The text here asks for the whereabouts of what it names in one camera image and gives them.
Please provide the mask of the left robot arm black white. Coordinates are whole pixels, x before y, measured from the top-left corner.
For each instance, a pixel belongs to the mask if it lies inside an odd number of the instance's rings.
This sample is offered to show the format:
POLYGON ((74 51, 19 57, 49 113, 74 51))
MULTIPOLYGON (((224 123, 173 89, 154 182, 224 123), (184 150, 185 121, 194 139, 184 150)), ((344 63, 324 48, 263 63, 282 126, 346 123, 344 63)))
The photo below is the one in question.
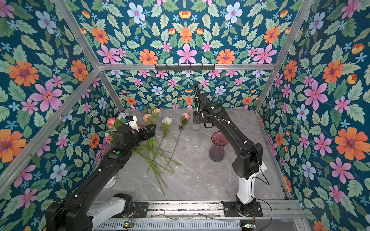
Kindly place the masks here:
POLYGON ((107 151, 100 165, 82 185, 61 203, 52 203, 46 210, 45 228, 48 231, 91 231, 93 217, 87 212, 108 181, 118 173, 141 142, 155 136, 156 125, 149 124, 136 130, 121 126, 115 133, 115 144, 107 151))

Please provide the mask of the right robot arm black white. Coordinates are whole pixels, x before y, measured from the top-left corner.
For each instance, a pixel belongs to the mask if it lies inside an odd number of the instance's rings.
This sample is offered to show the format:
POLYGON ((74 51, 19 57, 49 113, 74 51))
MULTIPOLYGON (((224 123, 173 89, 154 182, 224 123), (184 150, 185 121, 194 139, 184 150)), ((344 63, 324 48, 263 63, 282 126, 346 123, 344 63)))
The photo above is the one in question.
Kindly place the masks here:
POLYGON ((201 93, 198 84, 194 84, 197 110, 193 112, 195 124, 211 124, 225 136, 233 147, 237 158, 232 167, 239 177, 239 189, 236 195, 236 210, 245 217, 255 207, 255 180, 258 173, 267 168, 263 163, 263 147, 253 143, 232 122, 225 108, 220 103, 211 103, 206 93, 201 93))

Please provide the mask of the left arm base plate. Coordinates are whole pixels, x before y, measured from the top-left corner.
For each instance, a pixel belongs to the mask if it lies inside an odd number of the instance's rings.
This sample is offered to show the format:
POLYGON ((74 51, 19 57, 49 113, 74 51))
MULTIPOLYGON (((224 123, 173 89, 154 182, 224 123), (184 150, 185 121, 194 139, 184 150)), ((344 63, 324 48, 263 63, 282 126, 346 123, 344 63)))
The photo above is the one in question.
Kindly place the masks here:
POLYGON ((148 202, 134 202, 132 211, 122 212, 123 218, 146 218, 148 212, 148 202))

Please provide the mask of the clear glass vase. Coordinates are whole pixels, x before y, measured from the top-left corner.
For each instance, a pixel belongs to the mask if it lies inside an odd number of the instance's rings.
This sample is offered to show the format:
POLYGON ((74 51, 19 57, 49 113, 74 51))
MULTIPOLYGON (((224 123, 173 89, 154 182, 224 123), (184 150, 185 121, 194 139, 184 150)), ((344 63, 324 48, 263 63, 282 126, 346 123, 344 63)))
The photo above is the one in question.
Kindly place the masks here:
POLYGON ((201 126, 199 124, 192 124, 190 126, 189 143, 194 148, 202 145, 201 126))

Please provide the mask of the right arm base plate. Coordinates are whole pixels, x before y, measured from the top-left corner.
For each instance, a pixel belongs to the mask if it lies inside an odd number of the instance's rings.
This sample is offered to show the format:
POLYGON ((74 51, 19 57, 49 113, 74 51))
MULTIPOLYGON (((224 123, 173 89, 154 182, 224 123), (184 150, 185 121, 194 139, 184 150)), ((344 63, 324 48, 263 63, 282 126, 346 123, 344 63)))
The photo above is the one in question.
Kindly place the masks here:
POLYGON ((222 201, 221 204, 224 207, 225 217, 262 217, 263 212, 261 204, 252 200, 248 204, 243 204, 240 201, 222 201))

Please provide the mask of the large pink peony bunch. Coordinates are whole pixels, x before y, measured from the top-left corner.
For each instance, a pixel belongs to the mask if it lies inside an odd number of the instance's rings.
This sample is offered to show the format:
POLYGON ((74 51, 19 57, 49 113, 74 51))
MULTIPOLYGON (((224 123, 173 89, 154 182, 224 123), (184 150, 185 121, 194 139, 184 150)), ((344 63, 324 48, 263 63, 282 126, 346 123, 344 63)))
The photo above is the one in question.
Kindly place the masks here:
MULTIPOLYGON (((113 133, 117 132, 118 129, 120 127, 122 127, 123 125, 126 125, 125 118, 127 116, 128 116, 128 114, 123 112, 117 118, 110 118, 107 121, 108 128, 109 128, 109 131, 106 133, 106 141, 107 142, 109 142, 111 144, 117 144, 118 143, 117 139, 113 137, 113 133)), ((139 145, 138 148, 135 148, 134 149, 134 154, 141 156, 146 161, 145 156, 144 156, 144 144, 141 144, 141 145, 139 145)), ((158 186, 159 186, 159 189, 160 189, 161 193, 165 194, 165 192, 163 190, 163 186, 166 186, 167 184, 163 180, 162 176, 156 176, 155 174, 154 174, 154 176, 157 180, 157 183, 158 183, 158 186)))

